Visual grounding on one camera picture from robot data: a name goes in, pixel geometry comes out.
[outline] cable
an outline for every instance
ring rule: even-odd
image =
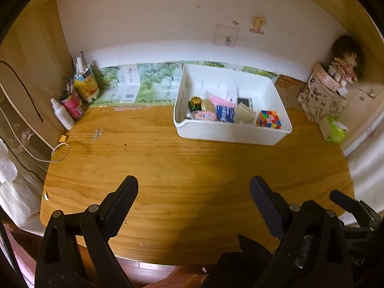
[[[12,70],[12,72],[15,74],[16,78],[19,80],[19,82],[20,82],[21,85],[23,86],[24,90],[25,90],[26,93],[28,94],[29,99],[30,99],[31,102],[32,102],[32,105],[33,105],[33,107],[34,107],[35,110],[36,110],[37,116],[39,116],[40,121],[41,121],[42,123],[44,123],[44,119],[43,119],[43,117],[40,115],[39,111],[37,110],[36,105],[35,105],[35,103],[33,102],[32,96],[29,94],[28,90],[26,89],[26,87],[25,87],[24,83],[22,82],[22,80],[20,79],[20,77],[17,75],[16,71],[12,68],[12,66],[11,66],[10,64],[8,64],[7,62],[5,62],[5,61],[3,61],[3,60],[1,60],[1,59],[0,59],[0,63],[2,63],[2,64],[4,64],[4,65],[8,66],[8,67]]]
[[[376,98],[375,94],[373,94],[373,89],[371,89],[370,92],[366,92],[366,91],[362,90],[361,88],[358,88],[357,86],[354,86],[352,83],[350,83],[350,84],[351,84],[351,86],[353,86],[355,89],[358,89],[358,90],[360,90],[361,92],[364,92],[365,94],[367,94],[370,98],[372,98],[372,99],[375,99],[375,98]]]
[[[67,147],[68,147],[68,151],[65,153],[64,157],[62,157],[61,159],[59,159],[59,160],[42,160],[42,159],[36,158],[34,155],[32,155],[32,154],[29,152],[28,149],[26,149],[26,147],[24,146],[24,144],[22,143],[22,141],[20,141],[20,140],[18,139],[18,137],[16,136],[15,131],[14,131],[13,128],[12,128],[11,123],[9,122],[8,118],[6,117],[5,113],[3,112],[3,110],[2,110],[1,108],[0,108],[0,111],[1,111],[2,114],[4,115],[5,120],[8,122],[8,125],[9,125],[9,127],[11,128],[11,131],[12,131],[13,135],[15,136],[15,138],[19,141],[19,143],[21,144],[21,146],[26,150],[26,152],[27,152],[28,154],[30,154],[30,156],[31,156],[32,158],[34,158],[34,159],[36,159],[36,160],[38,160],[38,161],[41,161],[41,162],[55,163],[55,162],[61,162],[61,161],[63,161],[63,159],[64,159],[64,158],[68,155],[68,153],[70,152],[70,146],[69,146],[67,143],[64,143],[64,142],[63,142],[63,143],[59,143],[59,144],[53,149],[52,154],[51,154],[51,157],[52,157],[52,156],[53,156],[53,153],[56,152],[56,150],[58,150],[60,147],[62,147],[62,146],[67,146]]]
[[[16,160],[22,165],[22,167],[25,169],[25,170],[27,170],[28,172],[31,172],[31,173],[33,173],[42,183],[44,183],[44,181],[36,174],[36,173],[34,173],[32,170],[30,170],[30,169],[28,169],[28,168],[26,168],[25,166],[24,166],[24,164],[22,164],[22,162],[19,160],[19,158],[15,155],[15,153],[13,152],[13,150],[11,149],[11,147],[9,147],[9,145],[5,142],[5,140],[0,136],[0,139],[4,142],[4,144],[5,144],[5,146],[7,146],[7,148],[11,151],[11,153],[12,153],[12,155],[14,155],[15,156],[15,158],[16,158]]]
[[[308,89],[310,90],[310,92],[312,93],[312,95],[313,95],[314,97],[317,97],[318,99],[323,99],[322,97],[318,97],[314,92],[312,92],[310,84],[311,84],[311,80],[308,81]],[[329,98],[326,98],[325,100],[326,100],[326,101],[338,101],[339,99],[329,99]]]

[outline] green tissue pack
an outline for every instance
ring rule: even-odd
[[[320,131],[327,142],[340,144],[346,137],[348,128],[330,115],[325,115],[319,123]]]

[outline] wooden desk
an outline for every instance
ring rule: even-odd
[[[99,204],[134,175],[139,195],[109,242],[114,253],[149,263],[206,264],[237,251],[238,234],[276,247],[249,195],[255,175],[288,203],[314,199],[338,215],[342,210],[329,201],[330,191],[353,196],[339,145],[326,143],[303,112],[288,112],[293,132],[269,147],[180,138],[172,110],[90,109],[69,133],[69,155],[49,166],[43,224],[56,209],[76,213]]]

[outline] white wall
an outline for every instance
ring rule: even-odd
[[[99,67],[167,60],[211,60],[273,71],[303,81],[330,58],[346,30],[310,0],[58,0],[72,55]],[[265,16],[264,35],[249,32]],[[239,22],[235,48],[212,43],[216,24]]]

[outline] pink eraser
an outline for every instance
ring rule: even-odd
[[[230,107],[230,108],[235,108],[235,104],[234,103],[231,103],[231,102],[228,102],[227,100],[225,99],[222,99],[216,95],[213,95],[211,94],[211,96],[209,97],[209,100],[212,102],[213,105],[221,105],[221,106],[227,106],[227,107]]]

